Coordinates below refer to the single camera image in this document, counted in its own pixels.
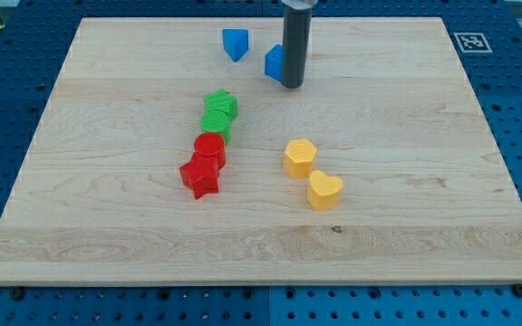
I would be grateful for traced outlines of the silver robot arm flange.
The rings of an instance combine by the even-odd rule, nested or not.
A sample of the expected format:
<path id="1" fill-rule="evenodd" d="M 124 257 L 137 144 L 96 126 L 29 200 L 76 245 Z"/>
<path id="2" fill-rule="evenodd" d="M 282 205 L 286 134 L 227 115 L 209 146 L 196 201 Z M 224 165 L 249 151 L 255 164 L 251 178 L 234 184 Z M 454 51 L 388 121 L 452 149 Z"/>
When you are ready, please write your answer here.
<path id="1" fill-rule="evenodd" d="M 281 0 L 281 2 L 295 10 L 306 10 L 313 8 L 318 0 Z"/>

